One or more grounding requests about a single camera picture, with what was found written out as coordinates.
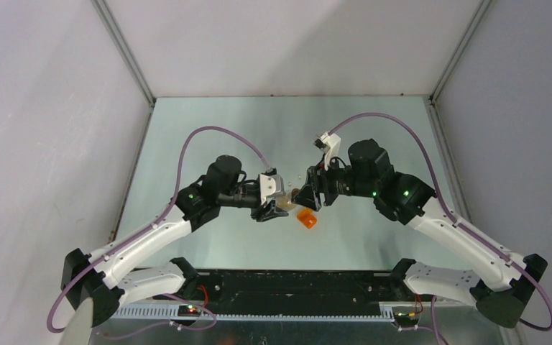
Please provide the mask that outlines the clear pill bottle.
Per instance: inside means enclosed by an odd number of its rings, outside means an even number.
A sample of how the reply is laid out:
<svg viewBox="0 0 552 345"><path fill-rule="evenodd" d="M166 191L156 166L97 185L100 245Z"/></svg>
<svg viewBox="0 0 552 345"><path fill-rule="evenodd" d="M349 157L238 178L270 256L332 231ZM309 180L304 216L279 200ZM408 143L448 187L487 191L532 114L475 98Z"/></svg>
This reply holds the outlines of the clear pill bottle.
<svg viewBox="0 0 552 345"><path fill-rule="evenodd" d="M292 193L292 190L288 190L284 195L276 197L276 206L284 211L291 211L295 209L297 205L292 202Z"/></svg>

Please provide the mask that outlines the orange pill organizer box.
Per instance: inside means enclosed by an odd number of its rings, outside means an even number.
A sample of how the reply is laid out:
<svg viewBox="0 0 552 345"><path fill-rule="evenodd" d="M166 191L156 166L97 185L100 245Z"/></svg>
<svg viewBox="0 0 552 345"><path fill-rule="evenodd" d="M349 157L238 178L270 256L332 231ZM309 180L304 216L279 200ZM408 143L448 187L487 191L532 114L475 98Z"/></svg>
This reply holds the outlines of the orange pill organizer box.
<svg viewBox="0 0 552 345"><path fill-rule="evenodd" d="M296 215L296 219L307 229L312 229L317 224L317 218L314 211L310 208L304 208Z"/></svg>

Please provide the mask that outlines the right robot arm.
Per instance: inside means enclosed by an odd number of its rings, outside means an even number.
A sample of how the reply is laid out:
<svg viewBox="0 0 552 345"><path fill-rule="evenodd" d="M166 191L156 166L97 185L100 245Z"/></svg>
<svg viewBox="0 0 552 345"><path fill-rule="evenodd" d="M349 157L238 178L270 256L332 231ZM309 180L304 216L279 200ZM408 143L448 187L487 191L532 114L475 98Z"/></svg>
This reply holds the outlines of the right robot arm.
<svg viewBox="0 0 552 345"><path fill-rule="evenodd" d="M429 236L471 266L453 270L401 259L389 281L394 298L435 295L474 306L503 328L521 322L535 285L546 271L544 258L523 256L489 238L440 202L431 186L395 171L387 151L373 139L353 143L346 166L339 164L326 143L316 141L316 146L322 149L323 159L308 168L306 182L293 192L292 203L319 211L338 196L371 198L387 219Z"/></svg>

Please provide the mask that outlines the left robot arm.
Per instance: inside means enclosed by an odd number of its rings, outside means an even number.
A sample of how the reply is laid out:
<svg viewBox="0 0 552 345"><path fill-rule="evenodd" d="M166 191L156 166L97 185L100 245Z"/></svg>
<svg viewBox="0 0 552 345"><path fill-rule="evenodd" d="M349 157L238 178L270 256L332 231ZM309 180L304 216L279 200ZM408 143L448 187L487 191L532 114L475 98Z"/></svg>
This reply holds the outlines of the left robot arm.
<svg viewBox="0 0 552 345"><path fill-rule="evenodd" d="M276 199L285 195L282 178L274 168L256 179L240 181L241 162L229 155L218 157L206 173L178 191L163 214L134 234L89 254L75 249L63 267L62 296L78 309L93 302L91 326L109 320L122 307L159 295L190 299L198 290L198 273L184 258L171 259L161 267L139 264L216 219L223 207L248 208L257 222L287 216Z"/></svg>

